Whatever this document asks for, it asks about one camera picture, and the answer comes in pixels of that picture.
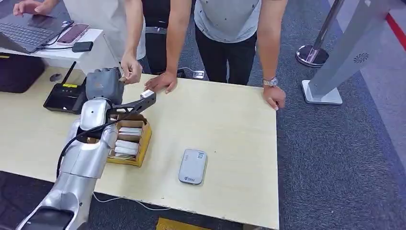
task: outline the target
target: laptop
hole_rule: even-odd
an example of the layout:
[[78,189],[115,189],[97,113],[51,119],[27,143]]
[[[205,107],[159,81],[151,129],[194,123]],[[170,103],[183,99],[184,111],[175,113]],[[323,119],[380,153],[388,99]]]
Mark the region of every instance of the laptop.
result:
[[30,54],[72,24],[67,12],[57,17],[29,14],[21,17],[11,13],[0,19],[0,47]]

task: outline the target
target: yellow sign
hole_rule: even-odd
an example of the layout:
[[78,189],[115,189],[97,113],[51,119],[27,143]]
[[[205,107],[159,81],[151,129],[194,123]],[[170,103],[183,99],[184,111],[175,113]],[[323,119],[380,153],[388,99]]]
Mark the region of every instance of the yellow sign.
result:
[[170,219],[159,218],[156,230],[210,230]]
[[77,85],[71,85],[71,84],[63,84],[65,87],[70,87],[70,88],[77,88]]

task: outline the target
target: hand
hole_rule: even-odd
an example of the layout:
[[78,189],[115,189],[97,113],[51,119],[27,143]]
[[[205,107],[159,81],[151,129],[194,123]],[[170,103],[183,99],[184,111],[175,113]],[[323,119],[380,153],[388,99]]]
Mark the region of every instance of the hand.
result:
[[121,67],[124,71],[124,77],[120,79],[124,84],[138,83],[141,74],[142,66],[138,63],[134,54],[124,53],[123,59],[121,59]]
[[278,111],[279,108],[285,107],[286,94],[278,86],[271,87],[264,85],[263,97],[265,101],[276,111]]
[[24,0],[14,5],[13,14],[23,16],[23,14],[49,14],[55,5],[53,2],[39,2],[34,0]]
[[178,79],[176,74],[166,71],[163,74],[147,81],[145,84],[145,89],[158,92],[167,87],[165,93],[168,94],[176,87],[177,83]]

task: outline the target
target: table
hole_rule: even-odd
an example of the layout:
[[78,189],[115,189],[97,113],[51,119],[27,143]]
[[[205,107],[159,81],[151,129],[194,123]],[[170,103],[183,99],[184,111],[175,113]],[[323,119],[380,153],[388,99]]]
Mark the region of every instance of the table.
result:
[[[53,83],[46,72],[26,93],[0,92],[0,170],[54,182],[56,162],[78,116],[42,107]],[[124,103],[144,83],[127,85]],[[261,89],[178,79],[143,112],[152,139],[141,168],[107,164],[96,191],[220,219],[279,228],[276,113]],[[208,154],[201,185],[178,180],[187,148]]]
[[[93,42],[93,48],[90,52],[73,53],[70,49],[63,50],[38,50],[32,54],[20,53],[14,50],[9,50],[0,47],[0,52],[18,55],[27,55],[40,58],[68,60],[72,63],[75,61],[78,63],[80,69],[85,73],[94,71],[101,68],[112,68],[119,66],[118,60],[114,58],[111,52],[110,45],[104,37],[103,30],[89,29],[83,37],[79,39],[79,42]],[[48,48],[61,48],[65,46],[57,45],[56,43],[48,46]]]

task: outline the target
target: stanchion post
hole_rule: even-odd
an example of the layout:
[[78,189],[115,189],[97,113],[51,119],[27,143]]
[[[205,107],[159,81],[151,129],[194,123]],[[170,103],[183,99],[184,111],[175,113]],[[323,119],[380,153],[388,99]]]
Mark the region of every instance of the stanchion post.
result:
[[344,0],[334,1],[333,5],[331,6],[331,10],[327,15],[326,21],[321,27],[315,43],[312,46],[302,46],[297,50],[296,59],[300,63],[310,67],[322,67],[327,61],[328,53],[327,51],[322,49],[321,46],[343,3]]
[[376,55],[392,0],[360,0],[331,57],[311,80],[303,80],[306,102],[342,104],[337,87]]

